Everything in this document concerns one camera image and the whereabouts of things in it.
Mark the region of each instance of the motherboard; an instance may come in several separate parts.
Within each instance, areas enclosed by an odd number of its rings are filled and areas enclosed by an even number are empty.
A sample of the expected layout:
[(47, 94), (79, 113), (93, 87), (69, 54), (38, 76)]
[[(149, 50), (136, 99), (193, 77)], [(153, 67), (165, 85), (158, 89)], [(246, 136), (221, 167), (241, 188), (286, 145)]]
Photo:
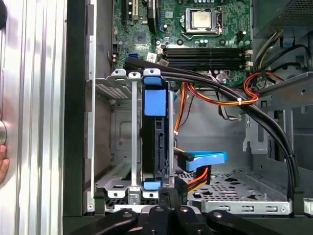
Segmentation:
[(250, 70), (250, 0), (115, 0), (112, 69), (128, 57), (177, 69), (227, 75)]

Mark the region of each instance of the motherboard chip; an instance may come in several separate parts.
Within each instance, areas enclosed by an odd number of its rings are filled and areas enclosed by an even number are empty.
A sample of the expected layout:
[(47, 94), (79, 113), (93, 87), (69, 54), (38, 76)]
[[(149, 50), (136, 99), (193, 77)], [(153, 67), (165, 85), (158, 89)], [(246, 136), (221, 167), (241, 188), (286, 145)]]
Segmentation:
[(193, 28), (211, 28), (211, 11), (192, 12)]

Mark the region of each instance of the orange wire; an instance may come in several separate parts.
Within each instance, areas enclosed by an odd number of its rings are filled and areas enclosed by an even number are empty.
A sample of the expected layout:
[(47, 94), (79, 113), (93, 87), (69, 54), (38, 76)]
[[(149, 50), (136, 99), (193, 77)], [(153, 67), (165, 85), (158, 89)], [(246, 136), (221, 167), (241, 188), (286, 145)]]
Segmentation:
[(181, 90), (180, 90), (180, 107), (179, 107), (179, 114), (176, 120), (174, 131), (177, 131), (179, 129), (179, 124), (182, 118), (183, 113), (183, 103), (186, 103), (187, 98), (187, 90), (186, 90), (186, 83), (183, 82), (181, 84)]
[(207, 174), (207, 171), (208, 171), (208, 169), (206, 168), (205, 171), (204, 171), (204, 173), (203, 173), (201, 176), (199, 176), (197, 179), (194, 179), (194, 180), (188, 182), (188, 185), (190, 185), (190, 184), (192, 184), (192, 183), (194, 183), (194, 182), (196, 182), (196, 181), (202, 179), (202, 178)]

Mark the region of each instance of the cpu socket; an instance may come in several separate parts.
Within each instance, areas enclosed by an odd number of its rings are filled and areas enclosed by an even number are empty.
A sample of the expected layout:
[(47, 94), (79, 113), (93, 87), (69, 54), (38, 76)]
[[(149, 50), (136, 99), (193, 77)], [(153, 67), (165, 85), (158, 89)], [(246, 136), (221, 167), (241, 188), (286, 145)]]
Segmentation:
[(181, 17), (181, 26), (185, 28), (183, 34), (222, 34), (222, 9), (217, 8), (187, 8)]

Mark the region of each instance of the green circuit board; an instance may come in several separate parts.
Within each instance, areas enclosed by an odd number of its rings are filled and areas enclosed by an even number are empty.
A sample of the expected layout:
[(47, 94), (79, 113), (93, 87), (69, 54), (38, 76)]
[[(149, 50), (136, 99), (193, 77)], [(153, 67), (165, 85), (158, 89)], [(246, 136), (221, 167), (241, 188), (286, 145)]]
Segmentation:
[[(250, 33), (250, 0), (215, 0), (213, 2), (194, 3), (194, 0), (159, 0), (159, 24), (167, 25), (167, 30), (153, 34), (147, 25), (147, 5), (139, 0), (138, 20), (127, 18), (122, 23), (123, 0), (114, 1), (113, 14), (113, 50), (118, 50), (118, 60), (112, 63), (112, 69), (122, 68), (129, 53), (137, 53), (140, 59), (146, 60), (147, 54), (161, 52), (161, 45), (167, 47), (200, 47), (200, 40), (208, 40), (206, 47), (251, 48)], [(222, 8), (223, 33), (220, 36), (195, 36), (188, 40), (182, 36), (181, 17), (187, 8)], [(245, 32), (240, 42), (236, 41), (239, 31)], [(246, 79), (245, 70), (230, 71), (228, 86), (236, 86)]]

